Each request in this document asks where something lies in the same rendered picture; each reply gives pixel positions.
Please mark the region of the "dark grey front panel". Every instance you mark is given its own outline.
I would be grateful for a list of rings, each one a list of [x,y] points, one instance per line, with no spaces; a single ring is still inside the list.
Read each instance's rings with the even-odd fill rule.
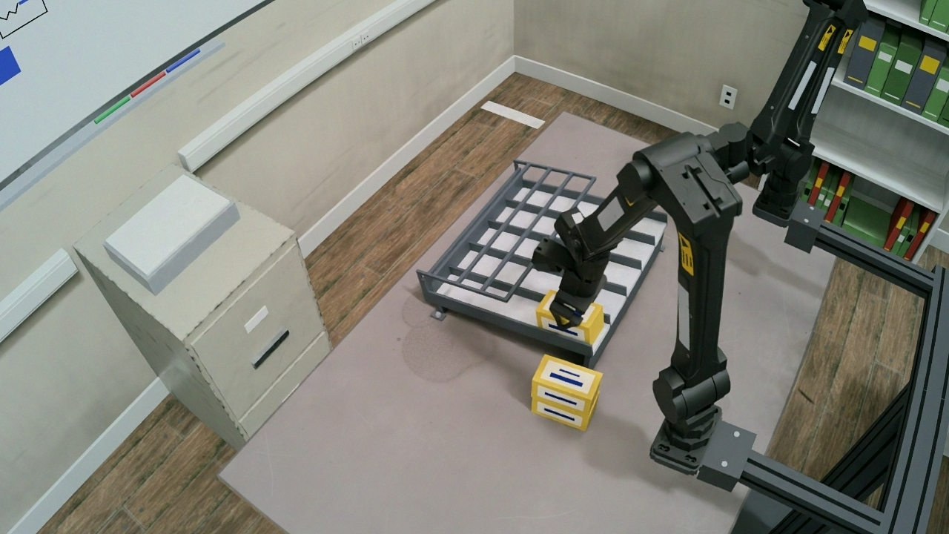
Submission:
[[[448,247],[448,249],[446,250],[446,252],[444,252],[444,254],[442,254],[442,256],[440,257],[440,259],[436,262],[436,264],[434,264],[434,265],[431,267],[431,269],[428,271],[428,273],[433,274],[434,271],[436,271],[437,268],[440,267],[440,265],[443,263],[444,260],[446,260],[446,258],[448,257],[448,255],[451,254],[451,252],[453,252],[455,246],[457,246],[458,244],[460,244],[460,241],[463,240],[463,238],[466,236],[466,234],[468,234],[468,232],[470,232],[470,230],[472,229],[472,226],[474,226],[475,224],[477,224],[478,220],[479,220],[479,219],[485,214],[485,212],[489,209],[489,206],[491,206],[492,204],[494,204],[495,200],[503,193],[503,191],[508,187],[508,185],[511,185],[511,182],[512,182],[513,178],[515,178],[515,177],[520,173],[520,171],[521,171],[521,167],[518,167],[518,169],[516,169],[516,171],[513,172],[513,174],[511,175],[511,178],[508,178],[508,179],[506,180],[506,182],[504,183],[504,185],[502,185],[502,186],[500,187],[500,189],[499,189],[498,191],[496,191],[496,194],[495,194],[493,197],[491,197],[491,199],[489,200],[489,202],[487,202],[487,204],[481,209],[481,211],[479,211],[479,213],[477,214],[477,216],[474,217],[474,219],[472,219],[472,221],[470,222],[470,224],[469,224],[467,227],[465,227],[465,229],[464,229],[463,232],[460,234],[460,236],[458,236],[457,239],[455,239],[455,241],[453,241],[453,244]],[[458,253],[454,256],[453,260],[451,260],[450,263],[449,263],[448,265],[446,265],[446,268],[441,271],[440,277],[448,278],[449,276],[451,276],[451,272],[450,272],[450,269],[449,269],[449,265],[454,265],[455,267],[458,267],[458,265],[460,265],[460,263],[463,261],[463,258],[465,258],[465,257],[467,256],[467,254],[470,253],[470,251],[471,251],[471,249],[470,249],[470,241],[474,241],[475,243],[477,243],[477,241],[479,241],[479,240],[481,239],[481,237],[483,237],[483,235],[488,231],[488,229],[489,229],[488,219],[496,220],[496,219],[503,213],[503,211],[507,208],[507,202],[506,202],[507,197],[508,197],[509,199],[512,199],[512,200],[513,200],[513,197],[516,197],[516,196],[518,195],[518,193],[521,191],[521,189],[524,187],[524,186],[523,186],[523,183],[522,183],[522,179],[523,179],[523,177],[518,180],[518,183],[516,183],[516,185],[513,186],[513,189],[508,193],[508,195],[507,195],[506,197],[504,197],[504,199],[502,200],[502,202],[500,202],[500,203],[498,204],[498,206],[496,206],[496,208],[492,211],[492,213],[489,214],[489,216],[487,217],[487,219],[485,220],[485,222],[483,222],[482,225],[479,226],[479,228],[477,228],[477,232],[475,232],[475,233],[470,237],[470,240],[466,241],[466,244],[461,248],[460,252],[458,252]],[[438,289],[442,286],[442,284],[444,284],[444,283],[441,283],[441,282],[438,281],[438,280],[434,280],[434,278],[429,278],[429,277],[425,277],[425,276],[423,277],[422,281],[423,281],[423,287],[424,287],[424,289],[425,289],[425,294],[427,295],[427,298],[428,298],[429,302],[431,302],[428,291],[431,290],[431,291],[435,291],[435,292],[437,293],[437,290],[438,290]]]

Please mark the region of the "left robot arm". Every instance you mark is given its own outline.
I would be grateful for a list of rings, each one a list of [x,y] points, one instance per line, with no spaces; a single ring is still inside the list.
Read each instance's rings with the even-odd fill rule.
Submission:
[[[742,198],[716,165],[707,138],[689,131],[634,151],[615,178],[619,185],[591,215],[577,207],[560,213],[555,232],[566,247],[543,237],[531,263],[536,271],[564,270],[558,288],[575,297],[582,280],[602,278],[610,252],[658,204],[673,217],[677,339],[670,366],[653,381],[655,402],[667,417],[653,452],[697,469],[721,418],[714,403],[731,392],[718,333],[727,241]]]

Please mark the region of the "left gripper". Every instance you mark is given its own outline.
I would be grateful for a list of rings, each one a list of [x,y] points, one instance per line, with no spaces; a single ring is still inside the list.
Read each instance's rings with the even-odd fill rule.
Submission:
[[[573,271],[575,276],[579,278],[578,274],[574,270],[574,266]],[[582,278],[579,278],[579,280],[582,280]],[[599,278],[599,280],[596,281],[582,280],[582,283],[578,289],[578,293],[575,295],[575,297],[572,297],[572,295],[567,293],[563,293],[563,291],[559,289],[558,293],[555,295],[555,299],[552,301],[552,303],[550,303],[549,307],[550,314],[552,314],[552,316],[555,318],[558,328],[562,331],[565,331],[569,330],[570,328],[578,327],[580,324],[582,324],[584,318],[579,317],[578,314],[584,315],[584,312],[589,310],[591,303],[595,302],[598,294],[601,293],[602,288],[606,286],[604,285],[606,282],[607,278],[604,275],[602,278]],[[565,306],[564,303],[567,306],[571,306],[573,309],[575,309],[575,312],[578,312],[578,314],[576,314],[573,309]],[[561,317],[567,319],[569,323],[563,325],[561,323]]]

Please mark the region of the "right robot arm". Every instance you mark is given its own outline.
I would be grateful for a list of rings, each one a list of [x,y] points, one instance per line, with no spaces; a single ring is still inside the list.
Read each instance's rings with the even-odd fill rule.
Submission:
[[[816,148],[809,142],[811,128],[821,103],[852,34],[869,16],[863,0],[802,2],[810,8],[802,33],[750,128],[736,122],[705,136],[732,185],[750,173],[760,178],[770,172],[755,206],[784,220],[792,215],[801,193],[798,182],[811,165]]]

